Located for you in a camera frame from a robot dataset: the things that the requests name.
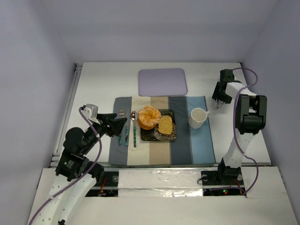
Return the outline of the sliced bread piece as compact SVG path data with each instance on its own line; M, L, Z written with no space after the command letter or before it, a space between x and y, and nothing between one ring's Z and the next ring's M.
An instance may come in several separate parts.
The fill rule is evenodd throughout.
M173 121L170 116L163 116L158 123L158 131L164 135L170 135L173 131Z

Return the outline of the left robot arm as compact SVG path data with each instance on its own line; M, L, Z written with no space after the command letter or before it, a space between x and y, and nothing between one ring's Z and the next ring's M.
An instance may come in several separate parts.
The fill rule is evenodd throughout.
M69 225L86 194L105 179L104 167L86 155L96 143L101 143L103 135L119 136L127 119L117 118L116 113L84 110L81 107L79 113L89 127L86 131L79 127L67 131L48 199L32 216L30 225Z

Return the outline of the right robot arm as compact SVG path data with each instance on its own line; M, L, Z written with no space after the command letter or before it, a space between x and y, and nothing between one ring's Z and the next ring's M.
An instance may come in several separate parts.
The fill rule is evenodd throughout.
M233 139L217 170L203 171L205 186L230 186L241 174L241 163L253 137L266 125L267 98L249 91L220 71L212 99L234 104ZM113 165L200 165L215 163L206 98L118 97L113 111L126 122L111 139L108 162Z

